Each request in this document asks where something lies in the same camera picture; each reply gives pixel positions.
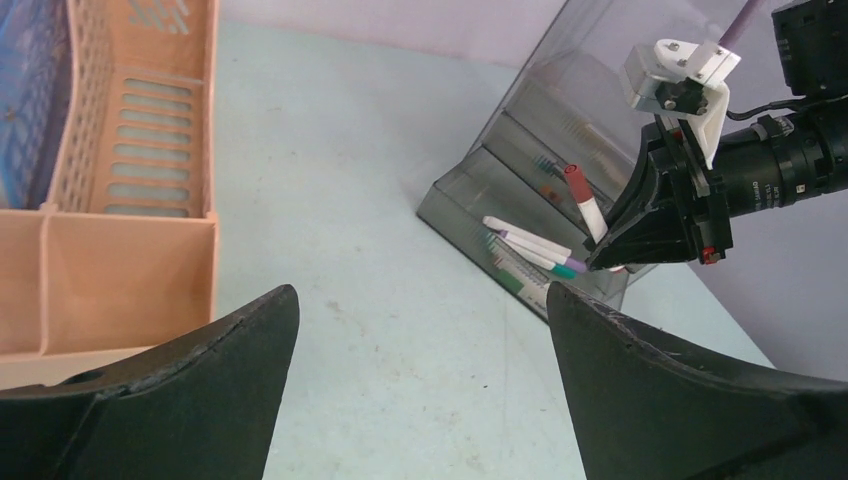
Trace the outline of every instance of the pen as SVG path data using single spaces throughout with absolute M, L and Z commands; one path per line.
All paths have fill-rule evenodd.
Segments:
M 595 244 L 599 244 L 604 235 L 609 231 L 604 214 L 601 212 L 601 207 L 595 200 L 595 195 L 592 194 L 592 189 L 589 188 L 589 182 L 583 171 L 577 165 L 569 165 L 565 167 L 565 181 L 571 189 L 571 196 L 577 202 L 577 208 L 580 209 L 580 214 L 583 215 L 583 220 L 586 221 L 586 226 L 589 227 L 589 233 L 592 235 L 592 240 Z M 619 272 L 624 267 L 611 268 L 611 272 Z
M 539 268 L 543 268 L 558 277 L 567 278 L 569 280 L 577 278 L 577 272 L 575 272 L 574 270 L 568 267 L 564 267 L 562 265 L 558 265 L 556 262 L 553 262 L 530 249 L 524 248 L 521 245 L 512 243 L 509 240 L 504 239 L 504 241 L 507 245 L 509 245 L 510 248 L 515 250 L 515 253 L 521 255 L 524 260 L 527 260 L 533 265 L 536 265 Z
M 524 240 L 535 243 L 536 245 L 549 250 L 551 252 L 562 255 L 565 258 L 571 256 L 571 249 L 565 248 L 562 245 L 558 245 L 550 240 L 544 239 L 538 235 L 534 235 L 527 230 L 516 227 L 515 225 L 504 222 L 503 220 L 495 217 L 483 217 L 483 224 L 492 230 L 496 230 L 498 232 L 508 232 L 511 235 L 516 237 L 521 237 Z
M 559 252 L 553 252 L 548 250 L 547 248 L 538 245 L 536 243 L 527 240 L 526 238 L 520 237 L 516 235 L 514 232 L 509 232 L 506 230 L 501 230 L 498 235 L 504 239 L 504 241 L 510 246 L 516 245 L 521 247 L 523 250 L 529 251 L 536 256 L 542 257 L 551 263 L 561 265 L 569 270 L 572 270 L 576 273 L 586 273 L 586 264 L 571 258 L 571 250 L 565 247 L 562 247 L 564 250 Z M 568 251 L 568 255 L 563 255 L 562 253 Z M 548 268 L 544 265 L 539 265 L 542 268 Z

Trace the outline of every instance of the teal marker cap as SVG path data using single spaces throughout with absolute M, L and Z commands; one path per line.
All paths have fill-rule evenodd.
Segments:
M 551 270 L 551 273 L 558 277 L 567 278 L 569 280 L 574 280 L 575 278 L 577 278 L 577 272 L 570 268 L 563 267 L 562 265 L 554 266 L 553 270 Z

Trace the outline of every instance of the tabletop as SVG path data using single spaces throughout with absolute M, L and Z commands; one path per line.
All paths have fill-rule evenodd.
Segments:
M 415 216 L 516 70 L 220 35 L 218 312 L 286 283 L 301 302 L 266 478 L 584 478 L 546 325 Z M 623 310 L 770 365 L 688 266 Z

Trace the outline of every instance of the camera lens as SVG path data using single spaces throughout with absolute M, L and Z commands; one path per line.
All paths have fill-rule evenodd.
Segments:
M 848 2 L 795 1 L 772 13 L 786 85 L 796 96 L 848 93 Z
M 745 130 L 725 135 L 713 162 L 713 181 L 724 186 L 731 217 L 841 190 L 848 171 L 831 155 L 834 143 L 822 141 L 816 119 L 842 123 L 824 114 L 762 117 Z M 837 139 L 843 134 L 833 129 Z

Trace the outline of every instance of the plastic basket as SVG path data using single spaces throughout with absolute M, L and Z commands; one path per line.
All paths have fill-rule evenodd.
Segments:
M 69 0 L 47 202 L 0 210 L 0 360 L 152 346 L 212 320 L 216 0 Z

